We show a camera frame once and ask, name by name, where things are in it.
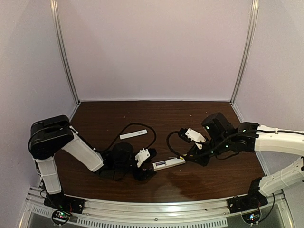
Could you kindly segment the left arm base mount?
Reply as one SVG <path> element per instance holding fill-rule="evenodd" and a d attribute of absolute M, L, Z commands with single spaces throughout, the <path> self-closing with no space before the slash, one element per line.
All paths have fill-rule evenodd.
<path fill-rule="evenodd" d="M 43 204 L 64 212 L 82 214 L 85 200 L 61 194 L 54 194 L 47 195 Z"/>

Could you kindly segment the aluminium right corner post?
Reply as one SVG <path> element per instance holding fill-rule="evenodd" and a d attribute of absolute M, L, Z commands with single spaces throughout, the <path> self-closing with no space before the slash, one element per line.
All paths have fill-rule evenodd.
<path fill-rule="evenodd" d="M 239 70 L 237 73 L 237 79 L 235 82 L 235 86 L 233 89 L 233 93 L 230 99 L 230 104 L 233 105 L 236 102 L 236 98 L 241 86 L 241 82 L 243 79 L 243 76 L 245 74 L 246 66 L 249 60 L 250 50 L 251 46 L 253 44 L 254 35 L 257 27 L 257 20 L 258 20 L 258 13 L 259 13 L 259 0 L 253 0 L 251 4 L 251 9 L 249 12 L 249 22 L 248 22 L 248 28 L 247 28 L 247 35 L 245 40 L 245 45 L 243 49 L 243 54 L 241 58 L 241 63 L 239 66 Z"/>

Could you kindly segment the aluminium left corner post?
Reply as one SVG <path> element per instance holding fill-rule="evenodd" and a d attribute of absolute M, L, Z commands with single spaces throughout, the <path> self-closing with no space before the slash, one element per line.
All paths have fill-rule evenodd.
<path fill-rule="evenodd" d="M 52 18 L 54 22 L 54 27 L 55 27 L 55 34 L 57 38 L 57 44 L 59 48 L 59 54 L 61 57 L 63 69 L 66 75 L 67 83 L 72 95 L 72 98 L 74 100 L 74 103 L 78 105 L 80 103 L 77 91 L 76 91 L 76 86 L 72 78 L 72 73 L 70 69 L 70 65 L 68 62 L 68 57 L 67 57 L 67 52 L 64 44 L 64 38 L 63 38 L 63 32 L 60 24 L 60 16 L 59 16 L 59 10 L 58 10 L 58 1 L 57 0 L 50 0 L 50 7 L 51 7 L 51 13 L 52 13 Z"/>

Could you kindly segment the white slotted front rail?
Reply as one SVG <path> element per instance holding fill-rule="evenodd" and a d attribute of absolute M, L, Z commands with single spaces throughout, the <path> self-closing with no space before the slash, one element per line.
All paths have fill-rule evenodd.
<path fill-rule="evenodd" d="M 292 228 L 283 193 L 268 204 L 230 213 L 226 198 L 179 203 L 128 203 L 85 199 L 80 214 L 63 221 L 44 205 L 40 189 L 30 188 L 19 228 Z"/>

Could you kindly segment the white remote control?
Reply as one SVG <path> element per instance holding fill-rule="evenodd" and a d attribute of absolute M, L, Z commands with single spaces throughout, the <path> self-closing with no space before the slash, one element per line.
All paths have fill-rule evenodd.
<path fill-rule="evenodd" d="M 163 169 L 167 169 L 167 168 L 172 168 L 172 167 L 175 167 L 175 166 L 179 166 L 179 165 L 182 165 L 182 164 L 185 164 L 186 161 L 185 160 L 182 160 L 182 159 L 169 159 L 169 160 L 164 160 L 167 165 L 166 166 L 159 166 L 159 167 L 156 167 L 155 163 L 153 163 L 153 170 L 154 171 L 159 171 L 159 170 L 163 170 Z"/>

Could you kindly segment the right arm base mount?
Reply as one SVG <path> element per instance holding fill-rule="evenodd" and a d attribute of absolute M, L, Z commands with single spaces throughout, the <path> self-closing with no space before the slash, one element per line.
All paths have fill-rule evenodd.
<path fill-rule="evenodd" d="M 231 214 L 243 212 L 251 209 L 257 209 L 261 206 L 267 205 L 267 197 L 262 194 L 253 193 L 244 196 L 234 196 L 227 200 L 228 209 Z"/>

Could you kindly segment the aluminium corner post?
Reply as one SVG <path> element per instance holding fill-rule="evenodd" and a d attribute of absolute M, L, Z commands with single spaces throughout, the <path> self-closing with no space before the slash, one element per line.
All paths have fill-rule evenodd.
<path fill-rule="evenodd" d="M 76 86 L 72 78 L 72 73 L 70 69 L 70 65 L 68 62 L 68 57 L 67 57 L 67 52 L 64 44 L 64 38 L 63 38 L 63 32 L 60 24 L 60 16 L 59 16 L 59 10 L 58 10 L 58 1 L 57 0 L 50 0 L 50 7 L 51 7 L 51 13 L 52 13 L 52 18 L 54 22 L 54 27 L 55 27 L 55 34 L 57 38 L 57 44 L 59 48 L 59 54 L 61 57 L 63 69 L 66 75 L 67 83 L 72 95 L 72 98 L 74 100 L 74 103 L 78 105 L 80 103 L 77 91 L 76 91 Z"/>
<path fill-rule="evenodd" d="M 237 73 L 237 79 L 235 82 L 235 86 L 233 89 L 233 93 L 230 99 L 230 104 L 233 105 L 236 102 L 236 98 L 241 86 L 241 82 L 243 79 L 243 76 L 245 74 L 246 66 L 249 60 L 250 50 L 251 46 L 253 44 L 254 35 L 257 27 L 257 20 L 258 20 L 258 13 L 259 13 L 259 0 L 253 0 L 251 4 L 251 9 L 249 12 L 249 22 L 248 22 L 248 28 L 247 28 L 247 35 L 245 40 L 245 45 L 243 49 L 243 54 L 241 58 L 241 63 L 239 66 L 239 70 Z"/>

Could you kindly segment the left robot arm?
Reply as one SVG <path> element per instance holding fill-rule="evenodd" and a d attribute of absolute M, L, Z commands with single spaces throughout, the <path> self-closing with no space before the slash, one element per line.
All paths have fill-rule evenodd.
<path fill-rule="evenodd" d="M 64 194 L 57 172 L 55 155 L 58 152 L 68 153 L 93 174 L 111 176 L 114 181 L 121 180 L 129 173 L 137 181 L 152 178 L 156 171 L 145 168 L 145 164 L 150 163 L 157 154 L 152 148 L 153 144 L 135 152 L 130 143 L 117 141 L 120 136 L 121 133 L 106 149 L 98 150 L 80 135 L 66 115 L 34 122 L 30 127 L 28 151 L 42 178 L 46 192 L 45 202 L 56 209 L 65 209 L 73 202 L 71 197 Z"/>

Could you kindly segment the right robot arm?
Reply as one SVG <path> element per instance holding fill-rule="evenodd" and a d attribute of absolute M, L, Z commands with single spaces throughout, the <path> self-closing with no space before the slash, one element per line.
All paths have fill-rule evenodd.
<path fill-rule="evenodd" d="M 295 162 L 280 171 L 253 180 L 249 196 L 267 197 L 304 180 L 303 132 L 271 128 L 252 122 L 243 122 L 235 128 L 222 113 L 208 116 L 201 125 L 209 134 L 209 139 L 191 128 L 180 129 L 178 136 L 189 143 L 195 143 L 195 147 L 183 156 L 184 159 L 202 166 L 206 166 L 211 157 L 228 151 L 280 152 L 299 156 Z"/>

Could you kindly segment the white remote battery cover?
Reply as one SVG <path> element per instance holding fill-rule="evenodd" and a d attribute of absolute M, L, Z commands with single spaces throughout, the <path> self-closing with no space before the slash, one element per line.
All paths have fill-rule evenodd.
<path fill-rule="evenodd" d="M 133 138 L 133 137 L 145 135 L 147 133 L 148 133 L 148 131 L 146 129 L 143 129 L 143 130 L 139 130 L 139 131 L 136 131 L 136 132 L 121 134 L 121 135 L 119 135 L 119 138 L 120 138 L 120 140 L 124 140 L 124 139 L 128 139 L 128 138 Z"/>

